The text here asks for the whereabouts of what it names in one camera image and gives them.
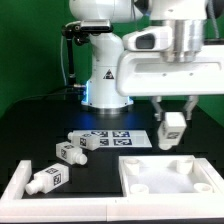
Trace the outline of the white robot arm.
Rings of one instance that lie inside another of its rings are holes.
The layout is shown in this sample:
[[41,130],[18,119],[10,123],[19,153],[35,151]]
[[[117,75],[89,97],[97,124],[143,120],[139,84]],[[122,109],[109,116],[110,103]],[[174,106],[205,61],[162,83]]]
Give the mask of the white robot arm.
[[205,45],[211,0],[69,0],[78,44],[92,44],[92,76],[82,104],[117,112],[148,96],[163,118],[164,96],[224,94],[224,45]]

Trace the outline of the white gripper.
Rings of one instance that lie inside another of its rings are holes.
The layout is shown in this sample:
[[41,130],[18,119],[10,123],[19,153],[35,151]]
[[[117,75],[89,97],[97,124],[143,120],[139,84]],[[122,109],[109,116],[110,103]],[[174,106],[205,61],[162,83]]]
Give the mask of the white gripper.
[[[162,120],[160,96],[224,94],[224,45],[205,45],[193,62],[165,62],[158,52],[125,51],[118,63],[116,88],[122,96],[153,96],[157,121]],[[184,106],[190,120],[198,96]]]

